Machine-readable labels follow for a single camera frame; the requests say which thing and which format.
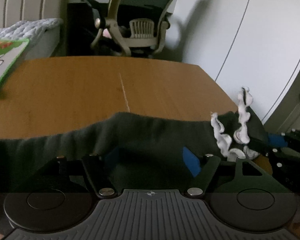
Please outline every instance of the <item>scratch on table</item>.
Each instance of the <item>scratch on table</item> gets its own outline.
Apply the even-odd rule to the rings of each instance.
[[[124,90],[124,86],[123,86],[123,81],[122,81],[122,77],[121,77],[121,73],[119,72],[119,76],[120,76],[120,81],[121,81],[121,87],[122,87],[122,91],[123,91],[123,96],[124,96],[124,100],[126,101],[126,106],[128,109],[128,113],[130,112],[130,107],[128,104],[128,100],[127,100],[127,96],[126,96],[126,91]]]

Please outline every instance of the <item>beige chair frame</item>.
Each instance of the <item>beige chair frame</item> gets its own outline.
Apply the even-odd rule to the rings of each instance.
[[[169,26],[168,22],[163,21],[163,17],[165,16],[168,7],[172,3],[173,0],[170,0],[164,10],[162,11],[162,14],[159,18],[157,27],[157,36],[152,38],[124,38],[122,37],[119,27],[117,24],[117,14],[118,9],[120,5],[121,0],[109,0],[109,6],[108,6],[108,15],[106,17],[106,26],[105,28],[108,29],[112,39],[119,44],[119,46],[122,49],[121,56],[130,57],[131,56],[131,50],[130,47],[149,47],[149,46],[156,46],[156,49],[154,50],[153,54],[160,53],[164,47],[165,44],[165,38],[166,38],[166,31]],[[96,21],[96,28],[99,28],[100,20],[97,19]],[[103,29],[99,29],[98,35],[96,36],[95,40],[91,44],[91,48],[93,49],[96,44],[98,43],[98,40],[100,39],[102,35]]]

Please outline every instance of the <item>metal screw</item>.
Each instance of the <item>metal screw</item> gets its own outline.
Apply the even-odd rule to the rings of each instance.
[[[111,196],[114,194],[114,190],[110,187],[105,187],[99,190],[99,194],[102,196]]]
[[[192,187],[188,189],[187,192],[190,196],[199,196],[203,193],[203,190],[198,187]]]

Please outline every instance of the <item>wooden table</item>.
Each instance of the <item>wooden table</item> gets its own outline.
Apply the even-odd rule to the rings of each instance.
[[[119,111],[208,121],[211,112],[236,110],[196,65],[126,57],[52,57],[23,62],[2,87],[0,138],[64,133]]]

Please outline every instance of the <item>dark green fabric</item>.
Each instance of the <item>dark green fabric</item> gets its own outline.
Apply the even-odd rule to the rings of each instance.
[[[267,140],[260,120],[251,109],[249,111],[251,119],[247,125],[250,136]],[[223,114],[219,120],[229,135],[233,135],[240,126],[237,113]],[[1,139],[0,192],[10,192],[58,155],[64,155],[68,160],[77,160],[91,153],[107,154],[115,147],[142,153],[162,163],[167,170],[178,171],[174,172],[175,176],[169,181],[170,188],[185,187],[191,179],[191,173],[182,160],[183,147],[187,147],[199,159],[208,153],[223,158],[210,122],[186,122],[117,113],[107,120],[64,134],[30,139]],[[123,178],[120,174],[114,177],[117,183]]]

